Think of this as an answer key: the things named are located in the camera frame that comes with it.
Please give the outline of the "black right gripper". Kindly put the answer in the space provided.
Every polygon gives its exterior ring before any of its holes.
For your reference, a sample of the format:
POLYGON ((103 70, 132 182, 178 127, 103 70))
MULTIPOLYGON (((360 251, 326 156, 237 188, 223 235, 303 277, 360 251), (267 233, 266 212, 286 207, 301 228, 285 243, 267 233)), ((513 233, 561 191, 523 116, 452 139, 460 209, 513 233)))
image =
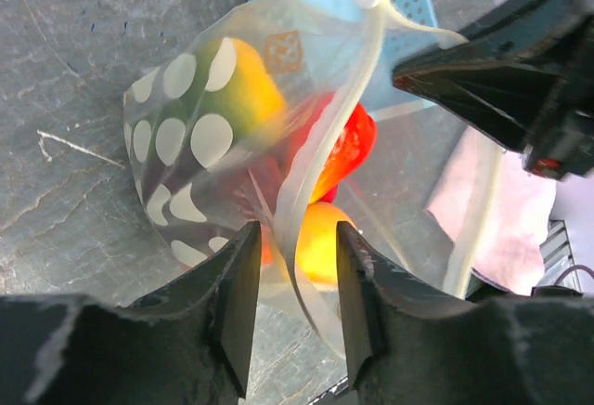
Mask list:
POLYGON ((466 45, 396 64, 393 86, 519 152, 533 175, 589 176, 593 0, 504 0, 462 33, 466 45))

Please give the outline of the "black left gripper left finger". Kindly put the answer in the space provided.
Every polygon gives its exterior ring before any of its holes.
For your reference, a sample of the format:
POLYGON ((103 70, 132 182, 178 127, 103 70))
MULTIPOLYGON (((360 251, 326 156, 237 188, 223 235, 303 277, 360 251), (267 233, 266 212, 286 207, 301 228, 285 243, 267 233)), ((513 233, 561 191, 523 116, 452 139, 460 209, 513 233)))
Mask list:
POLYGON ((236 404, 245 398, 260 280, 251 222, 128 307, 87 294, 1 299, 5 404, 236 404))

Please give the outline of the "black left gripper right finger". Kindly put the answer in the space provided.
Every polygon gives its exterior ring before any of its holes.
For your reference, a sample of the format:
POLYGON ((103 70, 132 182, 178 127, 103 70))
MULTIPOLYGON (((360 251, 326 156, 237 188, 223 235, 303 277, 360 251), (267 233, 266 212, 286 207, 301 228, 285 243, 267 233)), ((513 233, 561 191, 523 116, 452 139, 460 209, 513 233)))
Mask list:
POLYGON ((336 234, 349 386, 362 404, 589 404, 593 301, 546 286, 479 303, 336 234))

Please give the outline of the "yellow lemon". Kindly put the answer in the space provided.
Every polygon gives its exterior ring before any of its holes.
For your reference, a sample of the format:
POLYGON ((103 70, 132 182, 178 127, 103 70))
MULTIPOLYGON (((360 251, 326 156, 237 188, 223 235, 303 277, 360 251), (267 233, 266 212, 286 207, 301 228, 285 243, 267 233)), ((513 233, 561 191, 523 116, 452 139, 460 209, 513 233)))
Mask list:
POLYGON ((297 248, 296 263, 308 280, 326 289, 338 284, 336 264, 337 224, 353 220, 340 208, 328 202, 309 205, 303 217, 297 248))

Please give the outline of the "dark red apple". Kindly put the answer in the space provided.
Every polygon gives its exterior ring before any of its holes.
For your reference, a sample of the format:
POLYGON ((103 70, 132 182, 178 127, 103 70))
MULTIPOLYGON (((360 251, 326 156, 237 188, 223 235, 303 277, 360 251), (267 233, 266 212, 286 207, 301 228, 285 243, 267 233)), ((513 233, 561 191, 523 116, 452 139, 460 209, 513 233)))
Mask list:
POLYGON ((206 242, 229 238, 252 220, 270 223, 288 166, 284 145, 259 150, 238 145, 210 168, 185 146, 171 165, 153 154, 137 187, 148 219, 166 241, 206 242))

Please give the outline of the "clear polka dot zip bag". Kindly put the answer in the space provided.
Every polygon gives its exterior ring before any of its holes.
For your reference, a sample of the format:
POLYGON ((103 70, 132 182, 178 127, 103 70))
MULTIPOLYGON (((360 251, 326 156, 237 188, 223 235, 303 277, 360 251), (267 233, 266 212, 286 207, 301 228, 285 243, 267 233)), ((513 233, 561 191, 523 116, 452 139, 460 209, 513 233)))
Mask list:
MULTIPOLYGON (((302 0, 251 0, 200 33, 182 52, 191 52, 210 39, 226 36, 249 43, 259 51, 291 113, 297 113, 298 105, 307 97, 333 91, 333 100, 311 125, 307 139, 294 154, 289 151, 294 134, 285 126, 282 135, 269 142, 259 137, 234 142, 232 127, 216 114, 203 116, 191 129, 175 117, 163 117, 162 73, 182 53, 133 82, 123 95, 123 134, 138 197, 142 192, 137 187, 139 173, 153 154, 171 165, 182 148, 188 146, 195 159, 210 168, 238 145, 249 150, 286 147, 289 166, 273 219, 270 223, 252 220, 264 228, 264 296, 298 306, 318 336, 338 355, 344 354, 341 313, 325 298, 325 293, 336 291, 338 284, 326 289, 312 283, 298 267, 295 256, 316 181, 355 105, 362 103, 388 29, 429 34, 434 40, 430 46, 439 50, 460 46, 465 41, 459 33, 407 19, 394 7, 393 0, 352 1, 361 12, 361 18, 355 21, 339 20, 302 0)), ((190 268, 219 251, 230 239, 215 236, 206 242, 166 241, 159 235, 173 256, 190 268)))

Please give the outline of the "yellow orange fruit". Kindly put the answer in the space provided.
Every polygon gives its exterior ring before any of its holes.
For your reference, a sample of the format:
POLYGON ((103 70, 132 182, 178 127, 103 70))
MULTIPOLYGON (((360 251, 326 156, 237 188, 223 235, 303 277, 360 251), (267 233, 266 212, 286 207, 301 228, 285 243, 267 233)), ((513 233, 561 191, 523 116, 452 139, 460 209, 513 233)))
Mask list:
POLYGON ((173 59, 162 73, 162 116, 191 129, 205 115, 225 118, 234 142, 282 135, 288 102, 259 51, 235 37, 210 39, 173 59))

